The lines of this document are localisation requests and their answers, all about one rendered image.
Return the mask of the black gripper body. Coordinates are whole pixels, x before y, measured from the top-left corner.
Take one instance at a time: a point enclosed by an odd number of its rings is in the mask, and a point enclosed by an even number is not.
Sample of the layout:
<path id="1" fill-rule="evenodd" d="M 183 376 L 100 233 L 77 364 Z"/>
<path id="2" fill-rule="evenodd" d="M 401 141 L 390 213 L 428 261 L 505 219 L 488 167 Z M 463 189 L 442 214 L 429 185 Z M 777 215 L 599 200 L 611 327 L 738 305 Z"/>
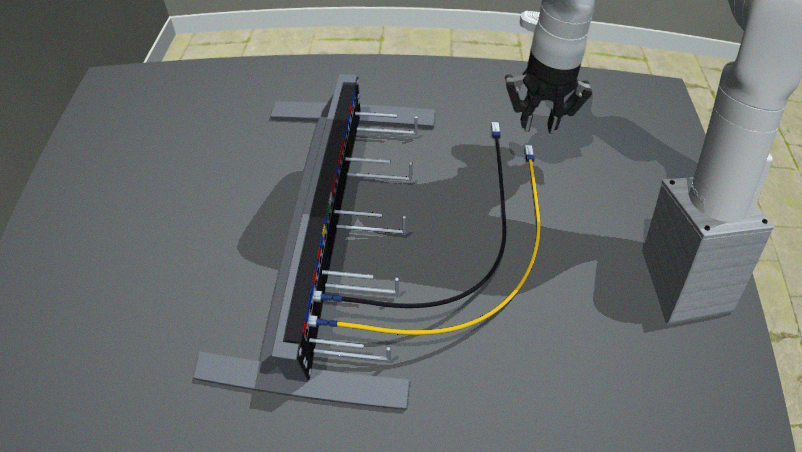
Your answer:
<path id="1" fill-rule="evenodd" d="M 555 85 L 563 86 L 565 96 L 576 89 L 578 86 L 577 77 L 580 66 L 581 64 L 578 67 L 569 70 L 555 69 L 537 60 L 530 50 L 528 66 L 522 74 L 525 75 L 527 73 L 527 75 L 523 78 L 523 83 L 533 97 L 539 85 L 546 85 L 547 92 L 541 101 L 549 100 L 556 102 L 557 86 Z"/>

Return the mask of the yellow patch cord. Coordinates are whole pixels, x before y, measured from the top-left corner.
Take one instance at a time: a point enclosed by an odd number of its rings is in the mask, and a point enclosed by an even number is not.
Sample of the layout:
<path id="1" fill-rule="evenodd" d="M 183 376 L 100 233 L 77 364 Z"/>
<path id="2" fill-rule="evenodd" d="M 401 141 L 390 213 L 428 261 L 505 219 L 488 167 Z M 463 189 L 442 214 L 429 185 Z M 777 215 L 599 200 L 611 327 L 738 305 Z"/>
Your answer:
<path id="1" fill-rule="evenodd" d="M 536 254 L 537 254 L 537 250 L 538 250 L 538 246 L 539 246 L 540 214 L 539 214 L 539 206 L 538 206 L 538 198 L 537 198 L 537 191 L 536 191 L 533 163 L 532 163 L 531 159 L 529 160 L 529 166 L 530 166 L 530 173 L 531 173 L 531 180 L 532 180 L 532 187 L 533 187 L 533 195 L 534 195 L 534 203 L 535 203 L 535 211 L 536 211 L 536 221 L 537 221 L 537 232 L 536 232 L 535 247 L 534 247 L 533 255 L 532 255 L 531 261 L 529 263 L 529 266 L 528 266 L 523 278 L 521 279 L 520 283 L 517 285 L 517 287 L 514 289 L 514 291 L 500 305 L 498 305 L 496 308 L 494 308 L 493 310 L 491 310 L 487 314 L 485 314 L 485 315 L 483 315 L 483 316 L 481 316 L 481 317 L 479 317 L 479 318 L 477 318 L 475 320 L 472 320 L 470 322 L 467 322 L 467 323 L 464 323 L 464 324 L 461 324 L 461 325 L 457 325 L 457 326 L 453 326 L 453 327 L 442 328 L 442 329 L 434 329 L 434 330 L 398 330 L 398 329 L 388 329 L 388 328 L 380 328 L 380 327 L 373 327 L 373 326 L 353 324 L 353 323 L 338 322 L 338 321 L 334 321 L 334 320 L 328 321 L 328 325 L 329 326 L 333 326 L 333 327 L 337 327 L 337 326 L 339 326 L 339 327 L 348 327 L 348 328 L 369 330 L 369 331 L 382 332 L 382 333 L 391 333 L 391 334 L 428 335 L 428 334 L 439 334 L 439 333 L 451 332 L 451 331 L 455 331 L 455 330 L 459 330 L 459 329 L 463 329 L 463 328 L 469 327 L 471 325 L 474 325 L 474 324 L 476 324 L 478 322 L 483 321 L 484 319 L 490 317 L 491 315 L 493 315 L 494 313 L 499 311 L 502 307 L 504 307 L 515 296 L 515 294 L 519 291 L 519 289 L 524 284 L 524 282 L 527 279 L 527 277 L 528 277 L 528 275 L 529 275 L 529 273 L 530 273 L 530 271 L 532 269 L 532 266 L 534 264 L 534 261 L 535 261 L 535 258 L 536 258 Z"/>

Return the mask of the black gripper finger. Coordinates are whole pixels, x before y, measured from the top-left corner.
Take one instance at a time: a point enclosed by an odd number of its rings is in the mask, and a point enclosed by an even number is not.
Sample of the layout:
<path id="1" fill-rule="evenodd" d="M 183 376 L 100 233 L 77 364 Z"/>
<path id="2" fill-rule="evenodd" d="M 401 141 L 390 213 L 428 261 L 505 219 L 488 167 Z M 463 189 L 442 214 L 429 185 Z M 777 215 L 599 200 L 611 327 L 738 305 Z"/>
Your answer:
<path id="1" fill-rule="evenodd" d="M 554 130 L 558 129 L 560 120 L 564 115 L 574 116 L 591 95 L 592 91 L 589 82 L 586 80 L 583 82 L 578 81 L 577 88 L 564 103 L 564 88 L 563 86 L 557 86 L 556 102 L 553 102 L 554 108 L 551 108 L 547 123 L 548 132 L 554 133 Z"/>
<path id="2" fill-rule="evenodd" d="M 505 81 L 513 109 L 516 113 L 522 112 L 520 119 L 521 126 L 524 128 L 525 132 L 529 132 L 533 118 L 532 114 L 535 108 L 539 106 L 543 96 L 545 96 L 547 87 L 544 84 L 539 85 L 534 97 L 528 90 L 525 100 L 521 100 L 518 92 L 521 89 L 521 85 L 524 84 L 523 78 L 526 75 L 527 73 L 522 76 L 513 77 L 511 74 L 507 74 L 505 76 Z"/>

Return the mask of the black cable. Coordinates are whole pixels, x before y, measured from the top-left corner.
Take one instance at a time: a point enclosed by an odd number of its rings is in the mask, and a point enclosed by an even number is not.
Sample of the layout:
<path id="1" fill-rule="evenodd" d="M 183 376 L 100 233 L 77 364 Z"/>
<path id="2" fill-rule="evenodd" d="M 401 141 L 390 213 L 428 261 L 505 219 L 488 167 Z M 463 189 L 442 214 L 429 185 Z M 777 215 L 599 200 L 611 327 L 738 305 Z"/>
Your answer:
<path id="1" fill-rule="evenodd" d="M 492 276 L 492 274 L 496 270 L 497 266 L 499 265 L 500 260 L 501 260 L 502 255 L 503 255 L 503 252 L 504 252 L 505 243 L 506 243 L 505 200 L 504 200 L 504 187 L 503 187 L 502 166 L 501 166 L 501 157 L 500 157 L 500 148 L 499 148 L 498 136 L 495 136 L 495 142 L 496 142 L 498 171 L 499 171 L 499 182 L 500 182 L 503 235 L 502 235 L 502 244 L 501 244 L 501 248 L 500 248 L 500 252 L 499 252 L 499 255 L 497 257 L 497 260 L 496 260 L 495 264 L 493 265 L 492 269 L 490 270 L 490 272 L 484 277 L 484 279 L 482 279 L 473 288 L 469 289 L 468 291 L 466 291 L 466 292 L 464 292 L 464 293 L 462 293 L 460 295 L 457 295 L 457 296 L 449 298 L 449 299 L 436 301 L 436 302 L 430 302 L 430 303 L 419 303 L 419 304 L 387 303 L 387 302 L 380 302 L 380 301 L 373 301 L 373 300 L 366 300 L 366 299 L 359 299 L 359 298 L 342 297 L 342 296 L 339 296 L 339 295 L 334 295 L 332 297 L 333 301 L 354 302 L 354 303 L 362 303 L 362 304 L 369 304 L 369 305 L 382 306 L 382 307 L 391 307 L 391 308 L 425 308 L 425 307 L 439 306 L 439 305 L 443 305 L 443 304 L 454 302 L 456 300 L 459 300 L 461 298 L 464 298 L 464 297 L 468 296 L 469 294 L 473 293 L 478 288 L 480 288 Z"/>

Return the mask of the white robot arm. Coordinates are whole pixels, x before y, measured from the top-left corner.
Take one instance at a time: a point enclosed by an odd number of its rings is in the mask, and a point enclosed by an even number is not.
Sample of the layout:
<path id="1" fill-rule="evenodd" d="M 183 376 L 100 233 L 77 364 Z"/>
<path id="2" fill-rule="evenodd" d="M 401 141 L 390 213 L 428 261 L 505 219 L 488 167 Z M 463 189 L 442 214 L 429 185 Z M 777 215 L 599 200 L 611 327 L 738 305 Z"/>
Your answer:
<path id="1" fill-rule="evenodd" d="M 744 34 L 735 62 L 722 70 L 689 197 L 710 218 L 737 222 L 753 213 L 802 78 L 802 0 L 728 2 Z M 534 57 L 555 69 L 578 67 L 594 7 L 595 0 L 542 0 L 540 12 L 522 12 Z"/>

